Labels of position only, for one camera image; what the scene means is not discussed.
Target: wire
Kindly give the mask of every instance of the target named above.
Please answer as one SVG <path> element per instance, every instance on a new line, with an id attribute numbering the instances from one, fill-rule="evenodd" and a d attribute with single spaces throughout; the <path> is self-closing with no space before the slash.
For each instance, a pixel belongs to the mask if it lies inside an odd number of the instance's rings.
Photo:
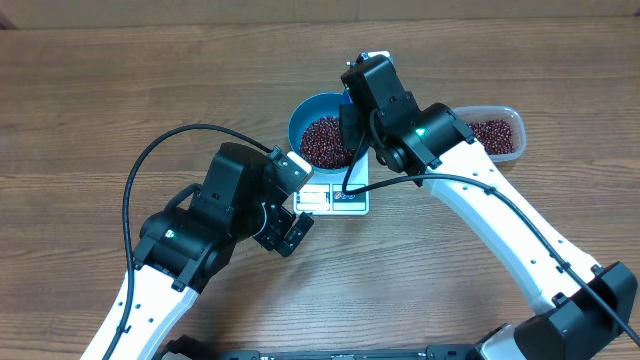
<path id="1" fill-rule="evenodd" d="M 573 281 L 575 281 L 582 289 L 584 289 L 584 291 L 593 299 L 593 301 L 595 301 L 596 304 L 598 304 L 598 306 L 602 308 L 602 310 L 604 310 L 620 326 L 620 328 L 622 328 L 622 330 L 625 333 L 627 333 L 627 335 L 629 335 L 631 340 L 633 340 L 633 342 L 635 342 L 636 345 L 640 347 L 640 337 L 638 336 L 638 334 L 636 334 L 636 332 L 633 331 L 633 329 L 618 316 L 618 314 L 606 303 L 606 301 L 604 301 L 600 297 L 600 295 L 598 295 L 595 291 L 593 291 L 593 289 L 591 289 L 591 287 L 586 282 L 584 282 L 584 280 L 582 280 L 582 278 L 580 278 L 580 276 L 578 276 L 578 274 L 576 274 L 575 271 L 573 271 L 573 269 L 571 268 L 571 264 L 565 261 L 562 258 L 562 256 L 560 256 L 560 254 L 553 248 L 553 246 L 551 246 L 549 241 L 547 241 L 544 235 L 542 235 L 540 230 L 538 230 L 538 228 L 533 224 L 531 219 L 529 219 L 529 217 L 527 217 L 527 215 L 522 210 L 520 210 L 520 208 L 518 208 L 518 206 L 513 201 L 511 201 L 506 195 L 498 191 L 498 189 L 496 189 L 495 187 L 487 185 L 478 180 L 464 177 L 464 176 L 450 175 L 450 174 L 424 174 L 424 175 L 414 175 L 414 176 L 401 176 L 395 179 L 389 179 L 389 180 L 377 182 L 375 184 L 371 184 L 368 186 L 363 186 L 355 190 L 346 191 L 346 184 L 348 182 L 349 175 L 351 175 L 350 170 L 352 170 L 352 166 L 350 166 L 349 169 L 347 170 L 345 181 L 342 183 L 342 192 L 345 195 L 362 194 L 367 191 L 376 190 L 376 189 L 383 188 L 385 186 L 394 185 L 394 184 L 407 182 L 407 181 L 451 180 L 451 181 L 457 181 L 457 182 L 479 187 L 487 195 L 493 195 L 497 197 L 500 201 L 502 201 L 505 205 L 507 205 L 507 207 L 509 207 L 522 220 L 522 222 L 524 222 L 524 224 L 529 228 L 529 230 L 531 230 L 531 232 L 535 235 L 535 237 L 538 238 L 540 243 L 542 243 L 542 246 L 544 246 L 545 249 L 549 251 L 549 254 L 551 255 L 551 257 L 553 257 L 558 262 L 560 267 L 567 272 L 569 277 L 571 277 Z"/>
<path id="2" fill-rule="evenodd" d="M 369 113 L 369 130 L 371 130 L 371 137 L 373 141 L 375 141 L 376 145 L 378 145 L 381 149 L 384 149 L 384 144 L 382 140 L 380 140 L 380 136 L 378 136 L 378 131 L 376 131 L 376 122 L 374 116 L 378 111 L 376 109 L 371 110 Z"/>
<path id="3" fill-rule="evenodd" d="M 138 169 L 140 169 L 140 165 L 144 159 L 149 155 L 149 153 L 158 146 L 164 140 L 172 137 L 173 135 L 179 134 L 181 132 L 187 130 L 214 130 L 219 131 L 231 136 L 235 136 L 238 139 L 244 140 L 249 144 L 257 147 L 258 149 L 270 153 L 272 150 L 268 147 L 262 145 L 261 143 L 253 140 L 252 138 L 242 135 L 233 130 L 229 130 L 227 128 L 211 125 L 211 124 L 192 124 L 185 125 L 179 128 L 167 131 L 166 133 L 160 135 L 157 139 L 155 139 L 146 149 L 138 156 L 138 160 L 131 168 L 131 172 L 129 173 L 129 177 L 127 178 L 127 184 L 124 187 L 124 196 L 122 198 L 122 230 L 124 231 L 124 252 L 127 257 L 127 300 L 124 306 L 124 312 L 122 313 L 122 319 L 120 320 L 120 324 L 116 328 L 116 333 L 107 348 L 102 360 L 109 360 L 116 346 L 118 345 L 118 341 L 120 341 L 120 337 L 122 333 L 125 331 L 125 326 L 127 324 L 127 320 L 129 320 L 129 314 L 131 313 L 131 305 L 133 304 L 133 287 L 134 287 L 134 268 L 133 268 L 133 251 L 131 250 L 131 232 L 129 230 L 129 197 L 131 196 L 131 187 L 133 186 L 133 179 L 136 177 L 138 173 Z"/>
<path id="4" fill-rule="evenodd" d="M 191 194 L 195 193 L 196 191 L 201 191 L 200 184 L 191 184 L 187 186 L 186 188 L 180 190 L 180 192 L 177 193 L 174 197 L 172 197 L 171 200 L 167 202 L 167 205 L 165 205 L 164 209 L 171 210 L 178 207 L 180 203 L 185 201 L 189 196 L 191 196 Z"/>
<path id="5" fill-rule="evenodd" d="M 347 173 L 344 176 L 344 180 L 342 180 L 342 193 L 345 195 L 355 195 L 356 193 L 352 193 L 350 191 L 347 191 L 347 183 L 349 182 L 349 178 L 351 177 L 351 172 L 353 171 L 353 168 L 356 166 L 356 162 L 358 161 L 358 155 L 360 155 L 360 150 L 362 150 L 362 144 L 364 144 L 364 138 L 366 136 L 366 133 L 363 131 L 362 132 L 362 137 L 360 137 L 360 143 L 358 144 L 358 148 L 355 152 L 355 154 L 353 155 L 353 159 L 351 159 L 351 164 L 349 164 L 349 167 L 347 168 Z"/>

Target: digital scale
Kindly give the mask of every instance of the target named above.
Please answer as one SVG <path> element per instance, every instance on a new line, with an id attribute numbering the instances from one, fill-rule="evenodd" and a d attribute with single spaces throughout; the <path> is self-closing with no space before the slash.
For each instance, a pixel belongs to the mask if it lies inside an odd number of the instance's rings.
<path id="1" fill-rule="evenodd" d="M 314 174 L 300 192 L 293 194 L 293 210 L 313 215 L 366 215 L 369 212 L 369 192 L 344 195 L 342 181 L 347 170 L 314 168 Z M 369 157 L 364 156 L 353 168 L 347 190 L 369 185 Z"/>

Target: white plastic container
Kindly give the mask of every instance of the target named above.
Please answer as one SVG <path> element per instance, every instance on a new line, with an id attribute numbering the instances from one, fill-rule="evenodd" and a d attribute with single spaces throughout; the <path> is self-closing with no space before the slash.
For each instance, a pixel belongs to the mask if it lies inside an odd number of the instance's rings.
<path id="1" fill-rule="evenodd" d="M 453 109 L 460 120 L 467 124 L 481 123 L 489 120 L 502 119 L 506 121 L 513 130 L 513 148 L 511 154 L 489 155 L 491 161 L 502 162 L 515 160 L 522 155 L 527 146 L 527 134 L 524 129 L 522 116 L 517 111 L 507 106 L 501 105 L 477 105 L 464 106 Z"/>

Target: kitchen scale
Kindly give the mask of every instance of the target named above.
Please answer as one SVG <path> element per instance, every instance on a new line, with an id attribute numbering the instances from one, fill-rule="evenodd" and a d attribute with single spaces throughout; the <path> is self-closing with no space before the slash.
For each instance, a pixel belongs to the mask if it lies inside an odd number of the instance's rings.
<path id="1" fill-rule="evenodd" d="M 340 105 L 350 102 L 343 93 L 314 95 L 296 108 L 289 121 L 289 144 L 300 155 L 300 139 L 304 131 L 323 117 L 340 116 Z M 347 189 L 369 185 L 369 158 L 365 149 L 353 168 Z M 293 210 L 313 215 L 366 215 L 369 212 L 369 193 L 344 195 L 342 181 L 347 168 L 328 170 L 313 167 L 313 176 L 299 192 L 293 194 Z"/>
<path id="2" fill-rule="evenodd" d="M 342 193 L 346 170 L 314 171 L 313 177 L 300 192 L 293 194 L 293 210 L 296 214 L 305 211 L 313 215 L 366 215 L 369 212 L 368 191 L 357 195 Z M 365 153 L 353 168 L 347 190 L 366 185 L 369 185 L 369 157 Z"/>

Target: black mount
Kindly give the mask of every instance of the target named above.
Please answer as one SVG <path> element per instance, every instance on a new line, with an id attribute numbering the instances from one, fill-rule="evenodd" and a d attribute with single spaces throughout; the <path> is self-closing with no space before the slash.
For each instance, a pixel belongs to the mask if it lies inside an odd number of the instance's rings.
<path id="1" fill-rule="evenodd" d="M 282 204 L 307 179 L 305 172 L 276 147 L 264 155 L 224 143 L 211 161 L 202 185 L 180 191 L 140 230 L 135 266 L 150 265 L 185 286 L 202 292 L 211 276 L 225 267 L 238 241 L 254 237 L 268 251 L 289 256 L 313 225 Z M 187 210 L 178 205 L 193 195 Z"/>
<path id="2" fill-rule="evenodd" d="M 421 111 L 386 56 L 359 57 L 341 80 L 353 100 L 340 106 L 345 148 L 356 149 L 364 134 L 378 162 L 395 172 L 424 174 L 461 141 L 475 141 L 471 129 L 446 105 L 435 103 Z"/>
<path id="3" fill-rule="evenodd" d="M 631 271 L 616 262 L 603 269 L 594 266 L 591 287 L 625 322 L 629 322 L 638 282 Z M 554 298 L 556 308 L 518 325 L 514 338 L 527 359 L 591 359 L 622 329 L 583 290 L 570 298 Z"/>
<path id="4" fill-rule="evenodd" d="M 153 360 L 475 360 L 474 345 L 429 345 L 422 349 L 347 350 L 260 353 L 255 350 L 216 352 L 208 344 L 188 336 L 171 340 Z"/>

